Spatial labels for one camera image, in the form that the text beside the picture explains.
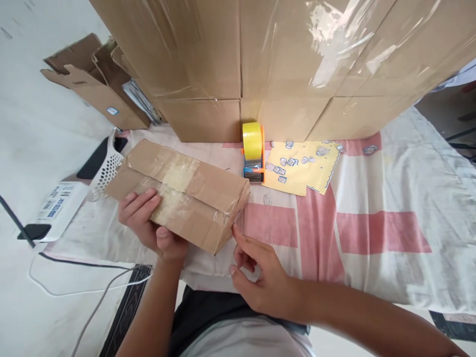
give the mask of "yellow sticker sheet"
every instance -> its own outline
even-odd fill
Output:
[[[263,186],[298,196],[306,188],[325,194],[337,160],[345,149],[335,141],[273,142]]]

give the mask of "white cable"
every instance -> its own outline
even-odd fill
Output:
[[[109,287],[111,286],[111,284],[113,283],[113,281],[116,280],[117,278],[119,278],[120,276],[124,275],[125,273],[128,273],[128,272],[130,272],[131,270],[134,270],[134,269],[137,269],[137,268],[140,268],[140,267],[141,267],[141,266],[138,265],[138,266],[135,266],[135,267],[133,267],[133,268],[130,268],[129,270],[123,271],[123,272],[120,273],[119,275],[116,275],[116,276],[109,282],[109,284],[108,284],[108,285],[106,286],[106,288],[104,289],[103,295],[102,295],[101,298],[99,299],[98,304],[96,305],[96,307],[94,308],[93,312],[92,312],[91,315],[89,316],[88,320],[86,321],[86,324],[83,326],[83,328],[82,328],[82,330],[81,330],[81,332],[80,332],[80,334],[79,334],[79,337],[78,337],[76,343],[74,344],[73,351],[71,352],[71,357],[75,357],[75,356],[76,356],[76,352],[78,351],[79,344],[81,343],[81,339],[83,338],[84,332],[86,332],[86,329],[88,328],[89,323],[91,322],[91,320],[93,319],[94,315],[95,315],[96,312],[98,311],[99,306],[100,306],[101,303],[103,302],[104,297],[106,296],[106,293],[108,292]]]
[[[51,292],[46,286],[44,286],[39,280],[37,280],[35,277],[33,277],[33,275],[31,274],[31,270],[33,268],[33,263],[35,262],[35,259],[36,259],[36,255],[35,257],[32,259],[31,261],[31,264],[30,264],[30,268],[28,269],[28,279],[30,279],[30,281],[32,281],[36,286],[38,286],[41,290],[43,290],[43,292],[48,295],[48,296],[51,296],[52,298],[61,298],[61,297],[66,297],[66,296],[74,296],[74,295],[82,295],[82,294],[93,294],[93,293],[102,293],[104,292],[104,289],[99,289],[99,290],[85,290],[85,291],[77,291],[77,292],[72,292],[72,293],[66,293],[66,294],[56,294],[56,293],[53,293]],[[141,266],[147,266],[147,265],[138,265],[136,267],[133,267],[129,270],[125,270],[123,272],[124,273],[127,273],[131,270],[134,270],[138,267],[141,267]],[[151,277],[152,274],[150,274],[148,277],[140,280],[140,281],[137,281],[137,282],[132,282],[132,283],[128,283],[128,284],[123,284],[123,285],[118,285],[118,286],[115,286],[115,287],[112,287],[112,288],[109,288],[108,286],[108,289],[109,290],[113,290],[113,289],[119,289],[119,288],[125,288],[125,287],[128,287],[128,286],[131,286],[131,285],[137,285],[137,284],[141,284],[145,281],[147,281],[150,277]]]

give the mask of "hand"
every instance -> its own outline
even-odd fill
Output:
[[[254,311],[291,320],[299,306],[298,279],[286,274],[272,246],[244,236],[236,224],[233,236],[237,241],[234,251],[237,265],[230,266],[230,274],[235,289]],[[253,273],[256,265],[261,274],[253,283],[240,268]]]
[[[149,221],[152,211],[159,206],[160,201],[160,196],[153,188],[141,195],[131,192],[119,203],[119,222],[131,228],[140,242],[164,261],[181,261],[183,264],[188,242],[167,228]]]

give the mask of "forearm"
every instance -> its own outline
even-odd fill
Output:
[[[117,356],[166,356],[182,264],[157,263]]]
[[[367,293],[293,280],[300,304],[291,321],[327,327],[378,356],[467,356],[424,319]]]

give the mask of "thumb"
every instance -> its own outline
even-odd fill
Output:
[[[238,292],[249,305],[250,300],[256,296],[258,287],[255,285],[255,283],[248,280],[246,275],[243,274],[243,272],[236,265],[230,265],[230,274],[232,275],[233,286],[236,290],[238,290]]]
[[[173,233],[165,227],[157,228],[155,235],[157,237],[157,247],[160,250],[166,249],[174,240]]]

